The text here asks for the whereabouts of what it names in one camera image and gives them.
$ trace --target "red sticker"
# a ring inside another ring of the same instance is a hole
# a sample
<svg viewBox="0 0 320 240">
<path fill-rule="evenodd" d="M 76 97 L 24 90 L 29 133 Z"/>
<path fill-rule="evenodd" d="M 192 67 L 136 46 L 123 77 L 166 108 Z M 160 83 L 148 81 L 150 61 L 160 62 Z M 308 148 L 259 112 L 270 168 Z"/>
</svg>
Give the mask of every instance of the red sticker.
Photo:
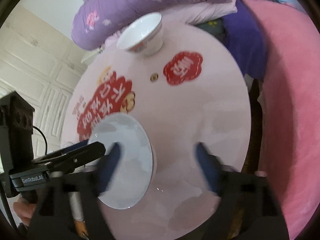
<svg viewBox="0 0 320 240">
<path fill-rule="evenodd" d="M 126 81 L 123 76 L 117 79 L 116 72 L 113 71 L 110 79 L 97 88 L 78 119 L 79 141 L 88 139 L 94 127 L 108 114 L 133 110 L 135 93 L 131 88 L 131 80 Z"/>
<path fill-rule="evenodd" d="M 182 51 L 165 65 L 163 74 L 170 85 L 177 86 L 185 81 L 196 79 L 201 73 L 202 62 L 203 58 L 200 53 Z"/>
</svg>

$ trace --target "pink sheet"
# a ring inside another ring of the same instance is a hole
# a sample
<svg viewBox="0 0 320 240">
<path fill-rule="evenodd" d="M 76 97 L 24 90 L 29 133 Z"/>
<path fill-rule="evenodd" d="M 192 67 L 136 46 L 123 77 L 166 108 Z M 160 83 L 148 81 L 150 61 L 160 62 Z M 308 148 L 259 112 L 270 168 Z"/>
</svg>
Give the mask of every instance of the pink sheet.
<svg viewBox="0 0 320 240">
<path fill-rule="evenodd" d="M 268 48 L 260 167 L 294 239 L 320 200 L 320 35 L 294 8 L 267 0 L 243 2 L 260 23 Z"/>
</svg>

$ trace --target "table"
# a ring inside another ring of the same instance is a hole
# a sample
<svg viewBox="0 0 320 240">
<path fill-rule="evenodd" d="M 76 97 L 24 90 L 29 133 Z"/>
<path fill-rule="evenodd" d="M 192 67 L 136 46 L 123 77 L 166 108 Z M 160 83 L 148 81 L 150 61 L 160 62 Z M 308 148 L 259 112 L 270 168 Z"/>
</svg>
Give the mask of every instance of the table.
<svg viewBox="0 0 320 240">
<path fill-rule="evenodd" d="M 127 210 L 101 205 L 117 240 L 173 240 L 215 211 L 194 145 L 204 142 L 223 163 L 241 170 L 251 128 L 248 91 L 231 54 L 208 33 L 164 24 L 164 46 L 152 57 L 110 46 L 88 67 L 70 100 L 62 146 L 90 136 L 106 114 L 125 112 L 146 130 L 156 174 Z"/>
</svg>

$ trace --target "white wall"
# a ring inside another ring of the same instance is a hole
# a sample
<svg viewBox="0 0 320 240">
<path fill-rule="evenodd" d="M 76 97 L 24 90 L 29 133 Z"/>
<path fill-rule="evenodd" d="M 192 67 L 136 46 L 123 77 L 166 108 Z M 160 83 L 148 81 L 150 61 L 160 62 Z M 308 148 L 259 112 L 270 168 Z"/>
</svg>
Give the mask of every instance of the white wall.
<svg viewBox="0 0 320 240">
<path fill-rule="evenodd" d="M 22 5 L 71 39 L 72 21 L 82 0 L 22 0 Z"/>
</svg>

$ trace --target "dark floor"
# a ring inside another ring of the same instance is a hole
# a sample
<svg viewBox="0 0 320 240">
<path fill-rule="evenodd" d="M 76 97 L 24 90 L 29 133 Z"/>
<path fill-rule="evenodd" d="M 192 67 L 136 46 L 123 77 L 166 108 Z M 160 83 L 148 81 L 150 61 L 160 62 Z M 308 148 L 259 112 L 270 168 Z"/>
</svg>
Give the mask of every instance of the dark floor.
<svg viewBox="0 0 320 240">
<path fill-rule="evenodd" d="M 251 106 L 251 135 L 250 142 L 247 152 L 247 157 L 244 162 L 244 166 L 242 168 L 243 173 L 254 174 L 254 172 L 258 169 L 259 164 L 259 156 L 260 156 L 260 146 L 261 146 L 261 138 L 262 138 L 262 110 L 259 102 L 257 101 L 259 97 L 259 85 L 258 81 L 254 80 L 252 84 L 252 88 L 249 92 L 250 98 L 250 106 Z M 235 216 L 233 218 L 233 224 L 230 229 L 229 238 L 235 236 L 235 234 L 239 231 L 242 221 L 242 212 L 238 210 L 235 212 Z M 189 234 L 179 238 L 178 240 L 201 240 L 204 235 L 204 232 L 208 226 L 208 221 L 203 223 L 201 226 L 190 232 Z"/>
</svg>

